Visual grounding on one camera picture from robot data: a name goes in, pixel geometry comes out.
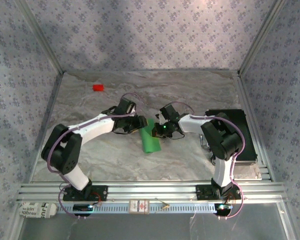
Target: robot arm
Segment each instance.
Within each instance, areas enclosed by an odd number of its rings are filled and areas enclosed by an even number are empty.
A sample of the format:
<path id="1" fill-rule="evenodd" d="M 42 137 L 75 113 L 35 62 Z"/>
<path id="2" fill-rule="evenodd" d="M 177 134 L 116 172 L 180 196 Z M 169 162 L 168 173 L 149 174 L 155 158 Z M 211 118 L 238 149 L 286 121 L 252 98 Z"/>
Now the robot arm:
<path id="1" fill-rule="evenodd" d="M 129 134 L 147 126 L 146 118 L 133 114 L 135 111 L 136 104 L 122 98 L 118 106 L 113 106 L 88 121 L 71 126 L 58 124 L 47 140 L 41 157 L 48 161 L 49 153 L 60 136 L 74 129 L 57 143 L 50 158 L 50 165 L 57 169 L 77 191 L 82 192 L 91 185 L 91 181 L 78 166 L 81 146 L 116 129 L 123 129 L 125 134 Z"/>
<path id="2" fill-rule="evenodd" d="M 229 120 L 224 113 L 219 113 L 216 117 Z M 171 138 L 173 132 L 182 134 L 191 132 L 205 136 L 212 153 L 216 157 L 215 172 L 211 184 L 218 188 L 220 196 L 227 193 L 233 186 L 230 178 L 232 157 L 243 145 L 236 130 L 214 116 L 195 119 L 187 113 L 179 115 L 171 104 L 161 108 L 157 118 L 159 118 L 160 123 L 154 125 L 153 137 Z"/>

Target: metal bracket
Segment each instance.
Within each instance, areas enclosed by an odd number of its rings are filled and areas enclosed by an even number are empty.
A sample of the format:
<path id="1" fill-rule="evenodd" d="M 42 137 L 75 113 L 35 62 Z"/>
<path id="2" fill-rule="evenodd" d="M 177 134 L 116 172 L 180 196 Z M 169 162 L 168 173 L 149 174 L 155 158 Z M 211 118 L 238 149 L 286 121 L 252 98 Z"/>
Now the metal bracket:
<path id="1" fill-rule="evenodd" d="M 67 187 L 64 190 L 63 201 L 71 201 L 71 202 L 98 202 L 101 200 L 102 202 L 107 200 L 108 196 L 108 186 L 107 185 L 92 185 L 91 193 L 84 197 L 83 194 L 80 194 L 73 187 Z"/>
<path id="2" fill-rule="evenodd" d="M 240 190 L 236 185 L 225 194 L 220 196 L 219 190 L 212 185 L 196 185 L 195 186 L 196 199 L 202 200 L 220 200 L 226 199 L 228 196 L 232 196 L 231 200 L 241 200 Z"/>

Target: patterned wallpaper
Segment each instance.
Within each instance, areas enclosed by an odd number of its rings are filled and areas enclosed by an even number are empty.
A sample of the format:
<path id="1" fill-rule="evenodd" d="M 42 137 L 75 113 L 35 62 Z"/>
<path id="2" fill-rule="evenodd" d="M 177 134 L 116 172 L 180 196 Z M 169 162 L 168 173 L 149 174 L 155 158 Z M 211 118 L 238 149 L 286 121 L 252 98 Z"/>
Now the patterned wallpaper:
<path id="1" fill-rule="evenodd" d="M 27 0 L 61 67 L 237 70 L 274 0 Z"/>
<path id="2" fill-rule="evenodd" d="M 14 1 L 0 0 L 0 239 L 31 173 L 56 76 Z"/>
<path id="3" fill-rule="evenodd" d="M 288 1 L 244 81 L 300 228 L 300 0 Z"/>

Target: green sponge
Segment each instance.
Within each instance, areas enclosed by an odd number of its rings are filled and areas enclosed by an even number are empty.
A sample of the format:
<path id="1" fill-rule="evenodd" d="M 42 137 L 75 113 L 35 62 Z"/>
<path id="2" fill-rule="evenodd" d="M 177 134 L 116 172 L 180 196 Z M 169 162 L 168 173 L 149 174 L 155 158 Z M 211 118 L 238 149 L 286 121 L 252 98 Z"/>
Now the green sponge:
<path id="1" fill-rule="evenodd" d="M 139 130 L 143 145 L 143 151 L 146 154 L 161 151 L 159 138 L 152 137 L 152 129 L 155 127 L 155 121 L 152 118 L 147 119 L 148 126 Z"/>

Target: gray marble table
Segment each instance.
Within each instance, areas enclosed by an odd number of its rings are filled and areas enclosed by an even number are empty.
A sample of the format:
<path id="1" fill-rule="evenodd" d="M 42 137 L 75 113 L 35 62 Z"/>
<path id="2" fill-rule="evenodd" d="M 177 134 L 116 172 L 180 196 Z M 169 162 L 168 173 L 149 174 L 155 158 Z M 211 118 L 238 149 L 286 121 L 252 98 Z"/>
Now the gray marble table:
<path id="1" fill-rule="evenodd" d="M 192 106 L 197 115 L 207 109 L 241 108 L 234 84 L 234 71 L 138 71 L 65 73 L 59 88 L 47 133 L 46 143 L 55 125 L 74 125 L 115 106 L 128 92 L 136 98 L 141 113 L 154 118 L 158 110 L 172 101 Z M 104 92 L 94 92 L 93 84 L 104 84 Z M 187 109 L 175 105 L 180 113 Z M 143 152 L 139 132 L 129 135 L 104 134 L 81 148 L 79 166 L 93 181 L 210 180 L 214 166 L 209 153 L 200 147 L 199 135 L 187 133 L 179 140 L 160 140 L 161 151 Z M 259 179 L 257 164 L 236 166 L 237 179 Z M 59 181 L 57 174 L 37 160 L 33 181 Z"/>

